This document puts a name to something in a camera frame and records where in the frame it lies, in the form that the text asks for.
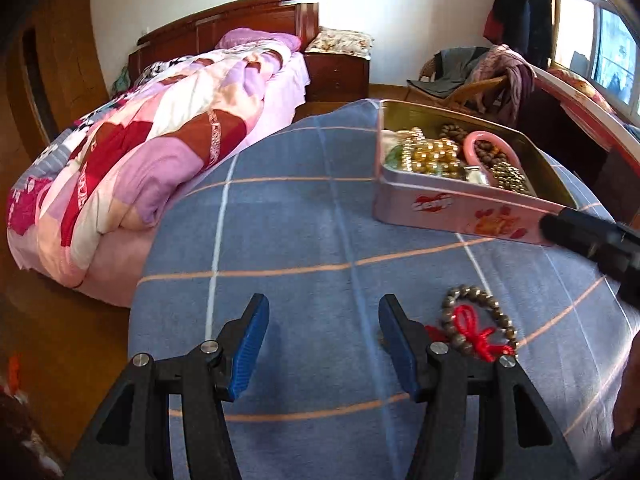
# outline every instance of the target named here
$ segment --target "red bow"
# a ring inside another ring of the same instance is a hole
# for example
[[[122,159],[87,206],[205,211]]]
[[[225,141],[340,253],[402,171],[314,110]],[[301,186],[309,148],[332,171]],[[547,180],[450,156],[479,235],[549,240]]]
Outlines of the red bow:
[[[469,341],[479,358],[492,363],[501,355],[514,355],[509,345],[493,345],[488,337],[495,332],[495,327],[485,328],[478,332],[478,315],[469,304],[461,304],[453,310],[453,324],[460,334]],[[429,336],[434,341],[446,341],[447,337],[433,326],[425,326]]]

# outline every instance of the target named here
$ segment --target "blue gripper pad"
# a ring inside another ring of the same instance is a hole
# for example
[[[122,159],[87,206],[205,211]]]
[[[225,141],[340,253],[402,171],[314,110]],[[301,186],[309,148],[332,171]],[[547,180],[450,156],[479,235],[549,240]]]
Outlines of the blue gripper pad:
[[[238,344],[238,350],[233,357],[231,382],[228,386],[230,400],[236,400],[249,385],[249,379],[254,372],[255,361],[262,346],[264,333],[269,324],[269,300],[262,297],[252,318],[249,320],[244,336]]]
[[[398,318],[384,297],[378,305],[378,320],[382,334],[388,345],[389,354],[396,369],[400,386],[415,400],[419,390],[416,377],[415,355],[404,333],[402,333]]]

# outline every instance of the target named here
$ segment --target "window frame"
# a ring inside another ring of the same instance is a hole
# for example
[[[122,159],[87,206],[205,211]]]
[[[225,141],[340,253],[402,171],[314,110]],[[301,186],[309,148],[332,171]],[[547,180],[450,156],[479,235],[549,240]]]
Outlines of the window frame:
[[[640,113],[638,107],[640,106],[640,45],[636,43],[636,66],[634,71],[634,82],[631,88],[631,98],[629,104],[626,104],[622,99],[611,94],[604,86],[600,85],[595,79],[596,70],[598,69],[598,61],[600,60],[600,48],[602,46],[600,37],[600,25],[602,22],[602,10],[608,10],[609,12],[620,17],[616,8],[607,0],[585,0],[593,4],[593,42],[591,43],[591,57],[589,59],[589,66],[587,70],[587,79],[593,87],[600,92],[603,97],[609,102],[609,104],[618,110],[626,120],[629,120],[636,126],[640,126]],[[556,61],[556,51],[558,49],[558,33],[560,27],[560,2],[556,0],[556,31],[554,34],[554,50],[552,62],[558,66],[561,66],[567,70],[571,70],[569,67],[564,66]]]

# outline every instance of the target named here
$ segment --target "purple pillow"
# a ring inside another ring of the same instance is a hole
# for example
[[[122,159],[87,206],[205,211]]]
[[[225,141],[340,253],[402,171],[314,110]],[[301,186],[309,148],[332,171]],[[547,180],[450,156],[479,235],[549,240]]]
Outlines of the purple pillow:
[[[233,48],[244,43],[260,40],[276,40],[284,43],[292,53],[299,51],[300,45],[302,44],[300,38],[293,34],[286,34],[285,32],[264,32],[263,30],[240,27],[230,30],[222,36],[216,48]]]

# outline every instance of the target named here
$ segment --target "wooden headboard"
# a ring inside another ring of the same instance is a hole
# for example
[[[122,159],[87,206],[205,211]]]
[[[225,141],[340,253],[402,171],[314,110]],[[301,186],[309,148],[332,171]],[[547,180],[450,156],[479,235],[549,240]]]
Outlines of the wooden headboard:
[[[238,27],[294,34],[302,40],[300,50],[304,50],[318,34],[318,4],[238,0],[190,14],[138,40],[138,49],[129,55],[129,77],[135,81],[155,61],[213,50],[222,36]]]

